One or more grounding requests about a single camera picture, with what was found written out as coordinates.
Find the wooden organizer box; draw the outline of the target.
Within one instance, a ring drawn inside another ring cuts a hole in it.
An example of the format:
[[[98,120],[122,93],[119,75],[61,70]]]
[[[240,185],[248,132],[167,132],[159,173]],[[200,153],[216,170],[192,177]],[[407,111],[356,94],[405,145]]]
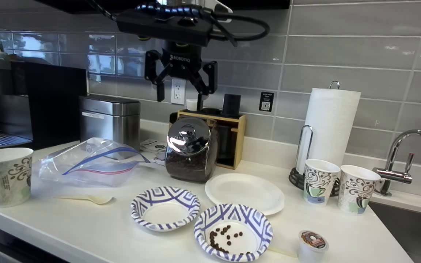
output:
[[[221,149],[221,152],[226,153],[226,156],[224,157],[223,154],[218,156],[216,165],[233,170],[238,167],[243,155],[243,142],[247,123],[246,115],[226,117],[224,115],[204,114],[202,111],[193,112],[182,109],[177,112],[177,117],[180,118],[182,116],[212,119],[215,120],[216,124],[219,126],[229,127],[231,129],[229,132],[224,132],[220,135],[221,146],[219,148]]]

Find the stainless steel canister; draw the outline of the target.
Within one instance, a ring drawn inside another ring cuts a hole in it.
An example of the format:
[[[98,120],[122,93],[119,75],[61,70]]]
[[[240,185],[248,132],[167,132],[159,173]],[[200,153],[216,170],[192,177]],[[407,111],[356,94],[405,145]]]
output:
[[[120,97],[80,96],[80,139],[113,140],[140,148],[140,101]]]

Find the metal paper towel holder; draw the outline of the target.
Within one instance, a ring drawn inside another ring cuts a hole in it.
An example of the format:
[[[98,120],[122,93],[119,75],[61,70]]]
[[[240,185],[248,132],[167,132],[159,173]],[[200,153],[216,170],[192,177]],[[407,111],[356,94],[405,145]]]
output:
[[[304,190],[304,168],[305,161],[310,153],[311,140],[314,130],[309,125],[304,125],[307,129],[300,131],[299,145],[297,149],[297,158],[294,168],[289,175],[289,180],[299,189]]]

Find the blue patterned paper bowl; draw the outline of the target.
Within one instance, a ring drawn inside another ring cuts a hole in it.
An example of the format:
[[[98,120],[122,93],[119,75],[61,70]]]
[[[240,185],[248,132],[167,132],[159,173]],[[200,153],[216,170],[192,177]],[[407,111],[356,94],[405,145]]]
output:
[[[156,232],[169,232],[191,223],[200,213],[200,200],[190,190],[160,186],[138,194],[131,203],[135,223]]]
[[[212,228],[223,223],[234,223],[245,227],[252,244],[250,252],[228,254],[212,248],[207,235]],[[268,218],[260,211],[239,204],[214,205],[203,211],[194,224],[194,237],[199,246],[209,255],[227,262],[252,262],[258,260],[269,248],[274,231]]]

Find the glass coffee bean jar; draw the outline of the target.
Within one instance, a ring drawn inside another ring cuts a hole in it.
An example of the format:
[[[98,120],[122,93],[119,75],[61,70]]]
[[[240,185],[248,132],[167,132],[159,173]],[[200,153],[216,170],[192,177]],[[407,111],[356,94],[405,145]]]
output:
[[[209,145],[204,151],[191,156],[183,156],[167,146],[165,167],[172,178],[205,183],[212,176],[219,148],[217,122],[212,119],[202,119],[211,130]]]

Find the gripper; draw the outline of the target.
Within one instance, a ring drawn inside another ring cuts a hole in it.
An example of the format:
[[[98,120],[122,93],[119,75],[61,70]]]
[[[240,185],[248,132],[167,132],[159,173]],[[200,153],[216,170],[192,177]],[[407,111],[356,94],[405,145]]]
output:
[[[218,63],[211,61],[203,64],[201,51],[200,46],[163,41],[162,55],[157,50],[146,52],[145,80],[156,86],[158,102],[165,99],[164,79],[167,76],[189,80],[198,92],[198,102],[217,91]],[[156,66],[159,60],[164,68],[160,74],[157,74]],[[207,85],[199,73],[200,70],[203,70],[208,77]]]

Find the white wall socket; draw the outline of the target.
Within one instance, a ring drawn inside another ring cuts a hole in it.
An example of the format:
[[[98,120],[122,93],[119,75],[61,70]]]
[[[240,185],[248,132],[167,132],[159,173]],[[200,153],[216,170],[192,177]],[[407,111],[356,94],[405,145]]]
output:
[[[171,103],[185,105],[186,80],[179,78],[171,79]]]

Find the coffee pod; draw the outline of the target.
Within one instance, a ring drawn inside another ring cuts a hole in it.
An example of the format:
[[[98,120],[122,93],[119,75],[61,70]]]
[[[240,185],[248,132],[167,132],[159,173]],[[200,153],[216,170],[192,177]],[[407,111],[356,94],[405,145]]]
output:
[[[297,252],[299,263],[321,263],[329,243],[322,235],[309,230],[302,230],[298,234],[299,249]]]

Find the white paper leaflet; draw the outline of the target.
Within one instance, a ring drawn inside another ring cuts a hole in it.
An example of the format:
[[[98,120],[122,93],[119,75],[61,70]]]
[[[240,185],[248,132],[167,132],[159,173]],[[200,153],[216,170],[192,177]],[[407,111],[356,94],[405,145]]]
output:
[[[151,163],[165,166],[167,143],[147,139],[140,144],[140,151]]]

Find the black code sticker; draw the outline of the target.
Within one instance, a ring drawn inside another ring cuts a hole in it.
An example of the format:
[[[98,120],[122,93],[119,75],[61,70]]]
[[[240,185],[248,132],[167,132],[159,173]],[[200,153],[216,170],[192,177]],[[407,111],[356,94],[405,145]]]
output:
[[[259,98],[259,111],[271,112],[274,104],[275,93],[261,92]]]

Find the white paper towel roll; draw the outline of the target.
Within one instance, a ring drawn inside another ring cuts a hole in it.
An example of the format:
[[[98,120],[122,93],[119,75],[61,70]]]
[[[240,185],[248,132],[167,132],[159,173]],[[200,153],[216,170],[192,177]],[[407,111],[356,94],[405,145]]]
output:
[[[361,92],[313,88],[305,125],[311,126],[309,159],[324,160],[340,167],[344,162]]]

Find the sink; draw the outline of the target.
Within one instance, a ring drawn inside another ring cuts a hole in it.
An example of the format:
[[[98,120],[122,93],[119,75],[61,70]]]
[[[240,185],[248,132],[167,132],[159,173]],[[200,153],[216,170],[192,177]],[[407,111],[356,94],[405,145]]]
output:
[[[379,203],[369,206],[414,263],[421,263],[421,213]]]

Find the heap of coffee beans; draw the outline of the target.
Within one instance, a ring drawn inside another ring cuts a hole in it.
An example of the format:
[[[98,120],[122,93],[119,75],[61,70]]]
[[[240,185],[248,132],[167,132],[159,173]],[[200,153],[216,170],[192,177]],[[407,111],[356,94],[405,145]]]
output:
[[[208,235],[208,243],[212,248],[228,254],[245,254],[252,248],[248,240],[249,232],[245,227],[234,223],[223,223],[212,228]]]

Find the black cup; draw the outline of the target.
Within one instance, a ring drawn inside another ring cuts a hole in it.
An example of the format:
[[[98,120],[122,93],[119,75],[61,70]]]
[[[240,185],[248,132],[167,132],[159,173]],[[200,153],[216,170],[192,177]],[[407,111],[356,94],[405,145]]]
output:
[[[238,118],[241,96],[236,94],[225,94],[221,115],[228,118]]]

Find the clear plastic zip bag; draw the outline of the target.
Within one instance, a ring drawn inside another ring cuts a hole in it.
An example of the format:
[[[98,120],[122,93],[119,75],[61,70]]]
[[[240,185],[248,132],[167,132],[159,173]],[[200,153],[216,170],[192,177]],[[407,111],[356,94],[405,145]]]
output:
[[[150,163],[129,145],[92,137],[53,152],[34,164],[34,175],[75,187],[119,187],[141,163]]]

